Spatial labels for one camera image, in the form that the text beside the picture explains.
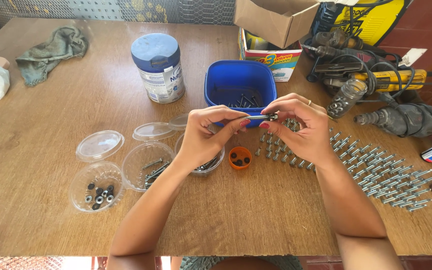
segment nutrilon can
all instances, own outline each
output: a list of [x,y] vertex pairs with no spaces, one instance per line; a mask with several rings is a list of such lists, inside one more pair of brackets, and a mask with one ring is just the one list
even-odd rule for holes
[[184,95],[181,52],[175,38],[168,34],[145,34],[132,43],[131,55],[149,99],[166,104]]

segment blue lid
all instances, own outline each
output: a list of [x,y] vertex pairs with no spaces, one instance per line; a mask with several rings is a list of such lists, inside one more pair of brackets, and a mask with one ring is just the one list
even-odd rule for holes
[[180,61],[180,47],[175,38],[169,34],[145,34],[131,45],[134,63],[141,70],[162,72],[175,66]]

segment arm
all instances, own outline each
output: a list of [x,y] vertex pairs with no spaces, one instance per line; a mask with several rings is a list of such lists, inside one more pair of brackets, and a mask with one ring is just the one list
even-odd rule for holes
[[[184,179],[213,159],[233,134],[245,129],[250,121],[240,117],[246,115],[223,105],[189,113],[179,153],[119,225],[109,250],[109,270],[154,269],[154,250]],[[207,127],[214,122],[227,124],[213,134]]]
[[308,103],[308,99],[292,93],[261,112],[278,113],[280,120],[296,117],[300,131],[292,132],[274,121],[264,121],[260,127],[280,137],[298,157],[315,164],[345,270],[402,270],[381,216],[329,143],[326,110]]

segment fingernail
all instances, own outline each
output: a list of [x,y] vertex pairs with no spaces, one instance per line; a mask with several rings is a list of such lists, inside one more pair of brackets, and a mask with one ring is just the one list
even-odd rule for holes
[[251,120],[249,120],[249,119],[244,119],[243,121],[241,121],[240,123],[239,123],[239,125],[241,126],[241,127],[243,127],[243,126],[246,126],[247,124],[249,124],[251,122]]
[[261,124],[259,124],[259,127],[262,127],[262,128],[268,129],[268,128],[269,128],[269,124],[268,124],[268,123],[265,123],[265,122],[262,122]]

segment wooden table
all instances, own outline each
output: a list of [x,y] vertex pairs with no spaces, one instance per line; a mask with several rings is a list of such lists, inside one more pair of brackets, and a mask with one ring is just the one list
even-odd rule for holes
[[[90,46],[84,58],[62,61],[44,83],[30,88],[15,58],[46,40],[62,25],[79,27]],[[75,149],[87,135],[116,130],[126,142],[107,160],[120,164],[141,142],[135,127],[168,121],[206,107],[207,67],[236,59],[237,27],[123,21],[14,18],[0,30],[0,56],[11,63],[11,87],[0,101],[0,256],[105,256],[124,215],[142,193],[128,190],[119,204],[95,214],[77,213],[68,203],[69,184],[87,163]],[[130,55],[130,46],[148,33],[167,33],[181,48],[187,92],[172,104],[150,101]],[[322,85],[306,81],[311,61],[302,56],[288,83],[277,83],[278,96],[291,92],[326,105]],[[350,115],[383,104],[356,106]],[[331,123],[342,138],[382,146],[405,157],[417,170],[432,168],[418,153],[429,144],[401,139],[374,126],[357,126],[346,116]],[[259,128],[234,136],[227,150],[256,150]],[[163,142],[174,146],[176,136]],[[422,196],[432,198],[432,193]],[[413,213],[372,199],[399,255],[432,255],[432,201]],[[249,169],[236,171],[223,162],[214,174],[189,177],[169,215],[157,255],[337,255],[335,237],[323,207],[315,173],[255,157]]]

